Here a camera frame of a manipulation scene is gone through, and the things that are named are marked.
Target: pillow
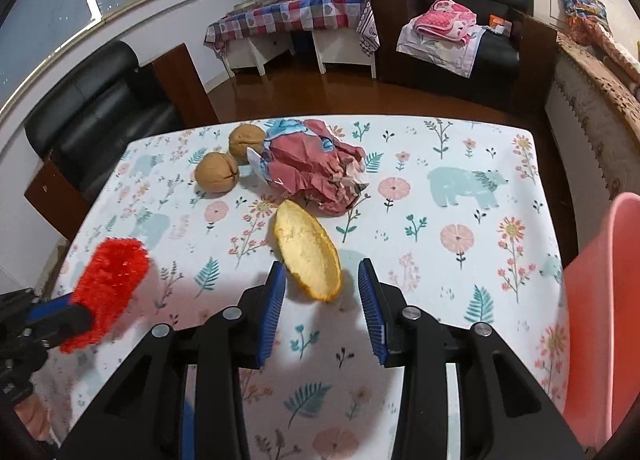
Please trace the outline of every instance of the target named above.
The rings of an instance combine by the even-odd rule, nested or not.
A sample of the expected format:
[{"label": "pillow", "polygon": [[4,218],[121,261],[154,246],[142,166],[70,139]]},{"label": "pillow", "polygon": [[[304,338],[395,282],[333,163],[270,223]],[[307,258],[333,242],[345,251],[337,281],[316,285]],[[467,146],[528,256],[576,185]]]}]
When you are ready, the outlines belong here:
[{"label": "pillow", "polygon": [[603,49],[625,72],[640,85],[640,62],[618,43],[604,27],[592,20],[584,21],[584,28],[593,42]]},{"label": "pillow", "polygon": [[611,32],[609,21],[607,21],[607,10],[599,0],[563,1],[569,35],[576,43],[587,45],[591,42],[583,25],[584,20],[597,21],[607,32]]}]

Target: patterned cloth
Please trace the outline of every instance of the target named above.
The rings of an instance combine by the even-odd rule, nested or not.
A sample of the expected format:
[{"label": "patterned cloth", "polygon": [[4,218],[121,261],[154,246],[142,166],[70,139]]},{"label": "patterned cloth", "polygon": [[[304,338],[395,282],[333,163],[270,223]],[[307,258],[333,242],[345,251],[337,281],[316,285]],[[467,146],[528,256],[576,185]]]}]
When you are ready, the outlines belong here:
[{"label": "patterned cloth", "polygon": [[[290,0],[274,3],[210,24],[205,44],[222,55],[225,42],[231,39],[292,30],[356,29],[360,18],[366,13],[367,2],[368,0]],[[369,23],[375,28],[372,13]],[[367,55],[372,52],[369,47],[363,47],[363,51]]]},{"label": "patterned cloth", "polygon": [[589,33],[585,30],[586,21],[596,21],[610,32],[607,21],[607,9],[599,0],[563,0],[567,25],[571,39],[581,45],[591,42]]},{"label": "patterned cloth", "polygon": [[598,159],[609,194],[640,194],[640,104],[585,47],[558,33],[554,81]]},{"label": "patterned cloth", "polygon": [[415,29],[417,20],[418,18],[413,18],[402,27],[396,51],[428,61],[467,79],[471,77],[480,40],[487,27],[479,25],[469,27],[468,34],[465,36],[468,39],[462,43],[441,37],[421,36]]},{"label": "patterned cloth", "polygon": [[376,21],[373,19],[371,0],[366,1],[356,32],[360,34],[360,48],[366,55],[372,56],[380,48],[380,40],[378,39]]},{"label": "patterned cloth", "polygon": [[[381,281],[443,322],[493,324],[562,408],[568,315],[531,134],[425,117],[322,120],[337,138],[366,150],[370,185],[347,214],[319,219],[338,247],[342,296],[310,302],[290,282],[271,357],[261,371],[241,372],[251,458],[275,458],[269,448],[276,444],[289,460],[389,458],[402,369],[382,368],[371,351],[354,285],[364,257]],[[266,128],[273,121],[257,122]],[[198,325],[265,280],[280,199],[256,176],[224,196],[204,193],[193,179],[204,154],[226,151],[236,126],[131,143],[89,212],[56,296],[72,290],[107,236],[140,238],[154,267],[112,334],[69,356],[52,350],[35,377],[61,438],[154,324]],[[456,390],[451,397],[450,457],[459,458]]]}]

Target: table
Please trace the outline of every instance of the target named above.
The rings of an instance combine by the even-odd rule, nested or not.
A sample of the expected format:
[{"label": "table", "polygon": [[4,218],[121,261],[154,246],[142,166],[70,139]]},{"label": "table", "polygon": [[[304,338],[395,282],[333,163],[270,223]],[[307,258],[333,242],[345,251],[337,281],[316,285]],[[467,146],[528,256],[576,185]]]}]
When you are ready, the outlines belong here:
[{"label": "table", "polygon": [[373,53],[380,44],[370,0],[274,3],[210,24],[205,44],[222,58],[231,77],[233,68],[247,66],[257,66],[264,75],[264,63],[289,48],[283,33],[292,30],[311,31],[321,74],[324,63],[359,64],[371,66],[375,79]]},{"label": "table", "polygon": [[[276,444],[284,444],[279,458],[390,455],[402,370],[385,370],[372,354],[354,285],[364,257],[408,303],[441,321],[493,324],[562,409],[568,312],[531,134],[426,117],[322,118],[366,150],[370,185],[347,214],[320,218],[338,247],[344,294],[311,302],[289,283],[272,356],[261,371],[241,372],[252,458],[277,458]],[[268,223],[280,200],[256,176],[224,196],[201,192],[193,179],[207,151],[226,150],[235,126],[131,143],[89,212],[56,296],[71,291],[107,236],[140,238],[154,266],[112,334],[71,356],[53,350],[37,374],[60,438],[154,324],[200,324],[265,280],[274,260]],[[316,383],[316,403],[295,411],[296,391]],[[458,412],[450,390],[452,458]]]}]

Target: pink blanket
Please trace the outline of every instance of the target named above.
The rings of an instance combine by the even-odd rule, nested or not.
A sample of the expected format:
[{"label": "pink blanket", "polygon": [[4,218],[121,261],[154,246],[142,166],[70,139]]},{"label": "pink blanket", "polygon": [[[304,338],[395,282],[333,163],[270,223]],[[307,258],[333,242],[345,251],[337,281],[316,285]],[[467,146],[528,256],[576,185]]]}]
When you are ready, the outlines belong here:
[{"label": "pink blanket", "polygon": [[476,15],[453,0],[436,0],[427,12],[415,20],[420,36],[440,37],[467,44],[469,28],[476,24]]}]

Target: colorful cushion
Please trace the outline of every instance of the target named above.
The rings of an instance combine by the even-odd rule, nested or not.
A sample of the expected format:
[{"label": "colorful cushion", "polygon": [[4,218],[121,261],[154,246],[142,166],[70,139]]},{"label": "colorful cushion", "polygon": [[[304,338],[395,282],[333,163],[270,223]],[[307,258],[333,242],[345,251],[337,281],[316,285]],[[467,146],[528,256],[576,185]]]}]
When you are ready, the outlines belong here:
[{"label": "colorful cushion", "polygon": [[576,43],[587,45],[591,42],[583,25],[584,20],[597,21],[607,32],[611,32],[607,10],[599,0],[564,0],[564,11],[569,35]]}]

